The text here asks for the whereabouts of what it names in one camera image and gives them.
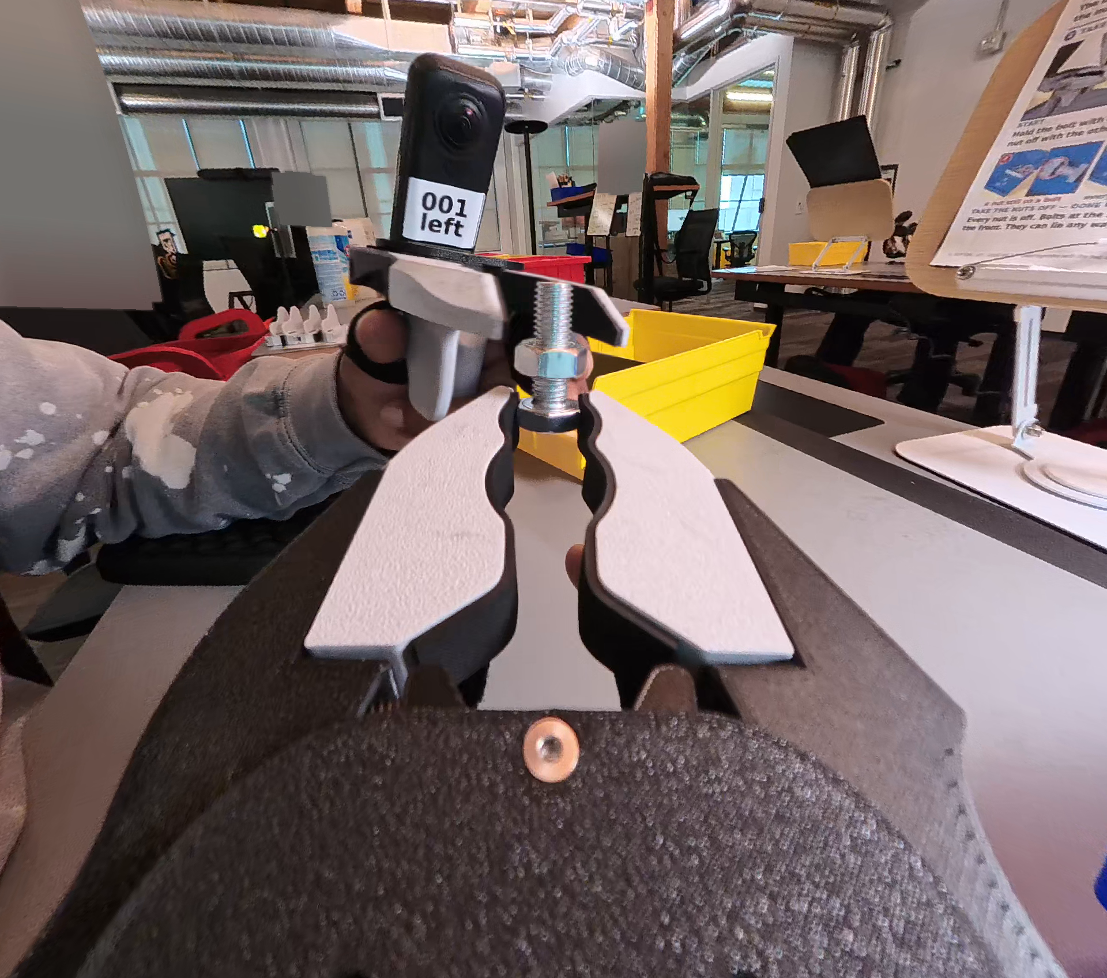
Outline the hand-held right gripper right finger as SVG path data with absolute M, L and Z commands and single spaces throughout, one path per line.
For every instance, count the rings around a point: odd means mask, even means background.
M 591 514 L 579 578 L 588 650 L 604 665 L 792 660 L 792 638 L 712 472 L 606 393 L 579 408 Z

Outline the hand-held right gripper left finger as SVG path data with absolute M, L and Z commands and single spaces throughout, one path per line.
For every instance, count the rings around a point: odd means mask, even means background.
M 383 472 L 304 639 L 319 658 L 408 663 L 415 644 L 490 595 L 506 574 L 496 459 L 514 459 L 518 403 L 492 389 L 433 424 Z

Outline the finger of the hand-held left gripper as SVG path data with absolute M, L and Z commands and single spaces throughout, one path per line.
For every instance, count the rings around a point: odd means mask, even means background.
M 484 338 L 503 338 L 508 309 L 492 272 L 441 259 L 397 255 L 384 292 L 401 313 Z
M 534 307 L 537 287 L 554 284 L 563 287 L 570 299 L 568 329 L 589 339 L 612 347 L 627 347 L 630 327 L 615 302 L 601 289 L 586 284 L 575 284 L 566 279 L 552 279 L 534 274 L 503 274 L 501 296 L 508 317 L 507 339 L 518 343 L 536 334 L 534 331 Z

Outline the silver steel bolt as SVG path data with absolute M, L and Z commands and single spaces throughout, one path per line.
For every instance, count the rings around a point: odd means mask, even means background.
M 554 284 L 540 284 L 534 307 L 536 334 L 525 339 L 537 339 L 544 346 L 567 346 L 575 338 L 583 339 L 568 329 L 569 313 L 568 291 Z M 530 393 L 520 400 L 519 426 L 534 433 L 559 434 L 575 431 L 579 419 L 580 387 L 587 377 L 575 381 L 527 379 Z

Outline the silver hex nut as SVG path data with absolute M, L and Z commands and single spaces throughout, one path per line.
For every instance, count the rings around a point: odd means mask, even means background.
M 516 346 L 514 369 L 527 379 L 575 381 L 587 377 L 591 352 L 583 339 L 567 346 L 544 346 L 525 339 Z

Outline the person's left forearm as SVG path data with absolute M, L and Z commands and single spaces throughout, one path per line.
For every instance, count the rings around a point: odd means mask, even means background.
M 348 428 L 337 356 L 227 381 L 126 368 L 1 326 L 1 564 L 61 570 L 94 544 L 286 518 L 384 467 Z

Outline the black floor lamp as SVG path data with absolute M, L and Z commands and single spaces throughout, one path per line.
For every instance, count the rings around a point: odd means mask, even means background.
M 513 116 L 505 124 L 505 131 L 513 136 L 520 138 L 523 144 L 524 177 L 526 193 L 526 214 L 529 228 L 529 254 L 538 255 L 537 225 L 534 217 L 534 194 L 532 194 L 532 136 L 544 133 L 548 128 L 546 121 L 540 119 L 527 119 L 527 116 Z

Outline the yellow plastic bin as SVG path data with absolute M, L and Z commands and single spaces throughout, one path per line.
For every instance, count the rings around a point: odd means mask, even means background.
M 625 321 L 625 347 L 589 341 L 593 390 L 681 442 L 751 411 L 774 325 L 649 308 Z

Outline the white wipes container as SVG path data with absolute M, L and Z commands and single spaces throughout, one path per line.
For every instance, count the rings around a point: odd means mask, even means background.
M 356 298 L 356 286 L 350 279 L 350 233 L 340 222 L 333 222 L 327 226 L 308 226 L 307 238 L 322 301 L 352 302 Z

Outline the row of white finger parts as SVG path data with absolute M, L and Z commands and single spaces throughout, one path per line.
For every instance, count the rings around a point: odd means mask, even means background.
M 339 346 L 346 342 L 349 325 L 333 303 L 320 308 L 315 303 L 307 308 L 281 306 L 261 340 L 261 347 L 269 351 L 292 351 L 319 346 Z

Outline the small yellow bin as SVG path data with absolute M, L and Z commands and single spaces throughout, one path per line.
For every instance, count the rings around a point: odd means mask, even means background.
M 870 240 L 861 236 L 809 240 L 788 246 L 788 266 L 807 269 L 849 269 L 863 262 L 870 249 Z

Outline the red plastic bin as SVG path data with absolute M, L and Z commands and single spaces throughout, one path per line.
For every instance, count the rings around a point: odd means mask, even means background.
M 230 308 L 188 321 L 177 340 L 110 356 L 130 369 L 155 367 L 167 373 L 227 380 L 263 344 L 269 321 L 249 309 Z

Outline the small wooden board stand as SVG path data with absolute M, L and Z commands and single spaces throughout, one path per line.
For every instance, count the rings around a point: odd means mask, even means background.
M 889 238 L 893 187 L 882 175 L 865 114 L 795 131 L 786 146 L 809 186 L 809 240 L 861 236 L 870 240 L 870 254 L 873 243 Z

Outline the white board stand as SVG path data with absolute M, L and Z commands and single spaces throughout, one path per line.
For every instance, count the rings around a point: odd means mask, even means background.
M 1017 306 L 1011 422 L 915 437 L 894 453 L 917 469 L 1105 546 L 1105 450 L 1048 432 L 1038 421 L 1037 378 L 1044 308 Z

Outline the wooden instruction board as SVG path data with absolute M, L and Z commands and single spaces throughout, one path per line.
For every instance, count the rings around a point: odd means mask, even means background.
M 908 38 L 910 279 L 1103 313 L 1105 0 L 928 0 Z

